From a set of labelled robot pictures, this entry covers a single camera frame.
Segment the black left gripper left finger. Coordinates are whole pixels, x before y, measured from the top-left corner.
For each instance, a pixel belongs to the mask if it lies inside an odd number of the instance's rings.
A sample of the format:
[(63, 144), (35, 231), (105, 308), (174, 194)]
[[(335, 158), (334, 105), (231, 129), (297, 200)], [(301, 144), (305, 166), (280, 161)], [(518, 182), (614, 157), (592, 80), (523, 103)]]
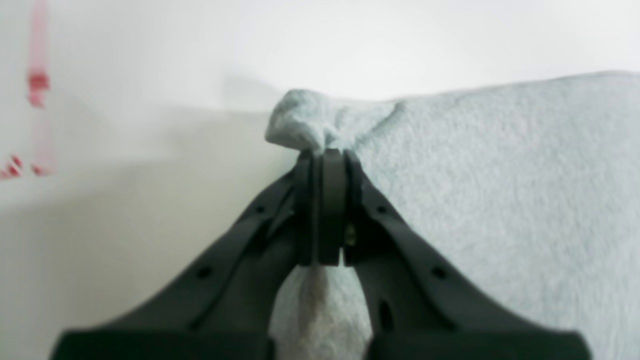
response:
[(252, 200), (167, 287), (104, 325), (69, 330), (53, 360), (272, 360), (269, 325), (281, 285), (310, 265), (316, 157)]

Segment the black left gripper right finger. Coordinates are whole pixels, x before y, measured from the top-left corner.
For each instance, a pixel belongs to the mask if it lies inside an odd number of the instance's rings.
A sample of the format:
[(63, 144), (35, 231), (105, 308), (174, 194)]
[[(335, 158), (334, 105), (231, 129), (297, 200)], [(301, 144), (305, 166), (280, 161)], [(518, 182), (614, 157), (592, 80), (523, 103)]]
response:
[(480, 291), (422, 239), (352, 152), (320, 157), (320, 264), (354, 268), (373, 336), (365, 360), (589, 360), (577, 332), (551, 330)]

